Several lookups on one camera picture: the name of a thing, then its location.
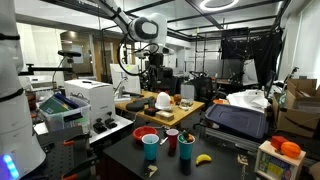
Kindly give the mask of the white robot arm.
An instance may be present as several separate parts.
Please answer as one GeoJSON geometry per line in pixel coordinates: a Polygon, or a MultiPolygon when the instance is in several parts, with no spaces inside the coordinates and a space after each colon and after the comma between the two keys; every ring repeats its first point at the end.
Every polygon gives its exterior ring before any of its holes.
{"type": "Polygon", "coordinates": [[[162,14],[153,13],[130,19],[114,0],[94,0],[94,2],[120,27],[124,34],[117,49],[117,59],[121,69],[130,76],[142,76],[147,72],[150,83],[160,80],[163,75],[163,57],[174,53],[173,49],[166,46],[167,18],[162,14]],[[134,51],[140,58],[149,59],[149,66],[140,73],[127,71],[120,57],[121,46],[126,43],[127,39],[146,43],[145,47],[134,51]]]}

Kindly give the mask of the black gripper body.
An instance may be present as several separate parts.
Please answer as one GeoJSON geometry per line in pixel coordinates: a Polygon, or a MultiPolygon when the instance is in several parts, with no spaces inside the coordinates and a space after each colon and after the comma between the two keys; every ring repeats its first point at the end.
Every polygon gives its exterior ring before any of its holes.
{"type": "Polygon", "coordinates": [[[173,76],[173,69],[163,65],[164,55],[160,53],[149,56],[148,77],[150,83],[171,78],[173,76]]]}

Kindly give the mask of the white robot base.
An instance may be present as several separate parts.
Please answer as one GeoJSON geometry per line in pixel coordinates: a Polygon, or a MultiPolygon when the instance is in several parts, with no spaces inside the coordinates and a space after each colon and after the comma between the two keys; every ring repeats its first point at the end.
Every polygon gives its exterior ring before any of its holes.
{"type": "Polygon", "coordinates": [[[22,69],[14,0],[0,0],[0,180],[21,179],[46,158],[18,77],[22,69]]]}

